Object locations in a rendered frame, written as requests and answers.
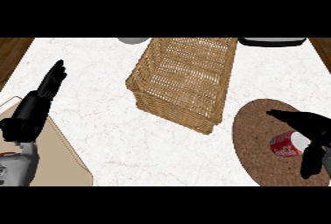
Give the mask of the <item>grey round object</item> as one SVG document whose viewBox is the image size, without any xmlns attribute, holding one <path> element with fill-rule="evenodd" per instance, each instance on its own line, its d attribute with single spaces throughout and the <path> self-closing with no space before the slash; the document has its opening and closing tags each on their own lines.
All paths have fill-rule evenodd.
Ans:
<svg viewBox="0 0 331 224">
<path fill-rule="evenodd" d="M 149 38 L 118 38 L 118 41 L 129 45 L 144 43 Z"/>
</svg>

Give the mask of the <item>red soda can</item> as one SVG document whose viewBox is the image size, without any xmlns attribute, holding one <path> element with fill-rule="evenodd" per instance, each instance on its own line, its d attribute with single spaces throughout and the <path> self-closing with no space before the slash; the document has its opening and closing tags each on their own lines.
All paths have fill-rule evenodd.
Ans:
<svg viewBox="0 0 331 224">
<path fill-rule="evenodd" d="M 269 146 L 274 154 L 281 158 L 302 156 L 311 140 L 291 130 L 271 139 Z"/>
</svg>

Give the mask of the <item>beige cutting board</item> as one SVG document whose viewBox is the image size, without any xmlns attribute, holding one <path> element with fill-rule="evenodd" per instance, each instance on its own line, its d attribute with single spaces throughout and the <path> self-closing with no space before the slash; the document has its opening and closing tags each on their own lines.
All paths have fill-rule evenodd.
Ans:
<svg viewBox="0 0 331 224">
<path fill-rule="evenodd" d="M 15 113 L 22 99 L 14 97 L 0 105 L 0 121 Z M 50 118 L 46 118 L 45 128 L 36 140 L 40 156 L 36 169 L 36 177 L 31 186 L 92 186 L 93 176 L 76 150 Z M 6 152 L 21 153 L 22 149 L 15 143 L 6 142 L 0 130 L 0 154 Z M 0 186 L 6 184 L 9 170 L 0 164 Z"/>
</svg>

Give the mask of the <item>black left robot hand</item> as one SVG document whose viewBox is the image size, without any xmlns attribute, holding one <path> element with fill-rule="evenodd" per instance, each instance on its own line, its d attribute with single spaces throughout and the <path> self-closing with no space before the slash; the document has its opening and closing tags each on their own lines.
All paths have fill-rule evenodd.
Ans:
<svg viewBox="0 0 331 224">
<path fill-rule="evenodd" d="M 45 128 L 50 104 L 67 78 L 64 60 L 52 66 L 37 90 L 28 92 L 11 118 L 0 121 L 3 139 L 8 142 L 31 143 Z"/>
</svg>

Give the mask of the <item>brown round woven placemat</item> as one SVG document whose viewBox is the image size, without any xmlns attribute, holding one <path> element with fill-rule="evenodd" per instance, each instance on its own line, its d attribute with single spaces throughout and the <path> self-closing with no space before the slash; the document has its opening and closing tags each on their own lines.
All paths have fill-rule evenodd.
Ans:
<svg viewBox="0 0 331 224">
<path fill-rule="evenodd" d="M 241 107 L 234 118 L 232 143 L 243 168 L 260 186 L 328 186 L 325 169 L 303 179 L 302 157 L 278 157 L 274 154 L 269 141 L 291 128 L 266 114 L 271 109 L 296 111 L 282 101 L 257 99 Z"/>
</svg>

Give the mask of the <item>tan wicker basket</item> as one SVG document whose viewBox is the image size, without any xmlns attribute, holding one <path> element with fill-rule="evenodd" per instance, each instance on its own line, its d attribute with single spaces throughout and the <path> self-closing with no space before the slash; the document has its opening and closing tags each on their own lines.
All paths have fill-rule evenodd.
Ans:
<svg viewBox="0 0 331 224">
<path fill-rule="evenodd" d="M 154 38 L 126 80 L 138 109 L 209 135 L 223 120 L 237 38 Z"/>
</svg>

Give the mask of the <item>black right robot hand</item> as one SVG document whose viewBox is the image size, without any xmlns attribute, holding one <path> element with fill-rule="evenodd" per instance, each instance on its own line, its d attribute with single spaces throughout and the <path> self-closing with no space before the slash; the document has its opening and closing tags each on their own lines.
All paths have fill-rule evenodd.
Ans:
<svg viewBox="0 0 331 224">
<path fill-rule="evenodd" d="M 274 116 L 311 140 L 305 148 L 300 175 L 309 179 L 322 169 L 322 158 L 327 154 L 324 147 L 331 146 L 331 119 L 325 116 L 302 111 L 271 109 L 266 114 Z"/>
</svg>

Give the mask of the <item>black and white appliance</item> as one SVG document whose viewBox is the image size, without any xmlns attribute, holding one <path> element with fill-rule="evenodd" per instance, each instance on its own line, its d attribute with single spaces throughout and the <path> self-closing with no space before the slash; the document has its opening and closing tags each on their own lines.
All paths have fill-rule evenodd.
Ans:
<svg viewBox="0 0 331 224">
<path fill-rule="evenodd" d="M 300 46 L 306 38 L 238 38 L 240 43 L 246 46 L 285 47 Z"/>
</svg>

